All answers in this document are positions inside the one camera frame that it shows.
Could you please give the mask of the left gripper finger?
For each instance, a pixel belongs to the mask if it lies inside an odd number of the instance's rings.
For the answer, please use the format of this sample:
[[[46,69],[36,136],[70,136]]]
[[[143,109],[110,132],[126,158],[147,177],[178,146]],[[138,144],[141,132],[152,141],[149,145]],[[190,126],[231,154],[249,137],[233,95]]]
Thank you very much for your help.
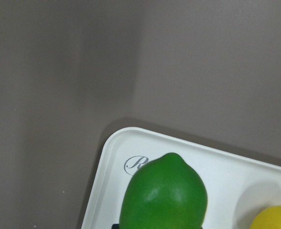
[[[119,224],[113,224],[111,229],[119,229]]]

